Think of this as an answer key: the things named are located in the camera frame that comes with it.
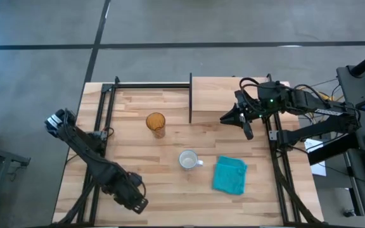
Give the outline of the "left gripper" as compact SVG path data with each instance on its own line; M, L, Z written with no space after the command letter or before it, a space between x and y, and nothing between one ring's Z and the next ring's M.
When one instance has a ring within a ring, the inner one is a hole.
M113 197L118 204L137 214L142 213L148 205L148 200L134 183L129 181L116 182L113 187Z

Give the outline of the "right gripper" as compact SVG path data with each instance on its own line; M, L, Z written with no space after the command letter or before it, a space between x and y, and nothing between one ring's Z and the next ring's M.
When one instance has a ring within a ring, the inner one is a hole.
M259 100L252 98L246 91L237 90L234 92L237 99L231 110L220 117L220 123L243 127L244 134L248 140L253 139L253 131L249 122L263 118L267 115L265 108L261 107ZM243 115L248 122L243 123Z

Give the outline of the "white mug with red pattern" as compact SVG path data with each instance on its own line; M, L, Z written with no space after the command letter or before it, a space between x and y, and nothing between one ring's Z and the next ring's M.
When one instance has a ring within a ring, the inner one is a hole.
M178 162L183 169L190 170L196 167L202 167L203 161L192 150L183 151L178 158Z

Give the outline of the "amber faceted plastic cup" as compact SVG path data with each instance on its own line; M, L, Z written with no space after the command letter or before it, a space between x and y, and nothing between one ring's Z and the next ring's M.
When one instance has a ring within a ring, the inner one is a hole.
M161 113L149 114L146 118L146 126L156 138L161 139L165 136L165 117Z

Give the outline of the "wooden shelf with black legs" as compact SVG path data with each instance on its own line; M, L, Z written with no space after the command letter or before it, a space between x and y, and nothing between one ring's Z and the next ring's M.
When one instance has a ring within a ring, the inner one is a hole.
M192 77L191 123L219 123L220 117L232 109L242 77Z

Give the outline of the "teal knitted cloth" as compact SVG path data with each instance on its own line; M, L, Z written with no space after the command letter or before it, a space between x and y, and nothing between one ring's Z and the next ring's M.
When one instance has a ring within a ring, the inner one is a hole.
M245 192L247 167L240 159L218 157L214 168L212 189L227 194L242 195Z

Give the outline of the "white paper sheet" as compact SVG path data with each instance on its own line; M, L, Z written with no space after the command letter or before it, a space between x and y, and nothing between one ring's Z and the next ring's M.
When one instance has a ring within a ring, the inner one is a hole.
M308 153L313 152L319 148L323 147L323 142L315 139L306 139L304 142L305 149ZM315 165L311 165L311 171L313 175L326 177L326 166L325 162L322 161Z

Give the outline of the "black aluminium frame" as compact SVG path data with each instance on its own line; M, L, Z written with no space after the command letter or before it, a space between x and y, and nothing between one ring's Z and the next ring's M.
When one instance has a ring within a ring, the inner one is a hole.
M77 125L97 129L99 108L111 110L106 158L143 178L148 206L137 214L98 191L89 195L76 222L86 226L213 227L282 225L293 219L288 195L276 185L267 127L252 123L254 139L239 127L219 123L191 123L191 82L126 83L114 93L105 83L84 87ZM149 114L165 117L165 136L156 138L146 126ZM194 151L202 167L183 169L179 155ZM243 160L248 168L245 192L240 196L212 189L215 164L220 156Z

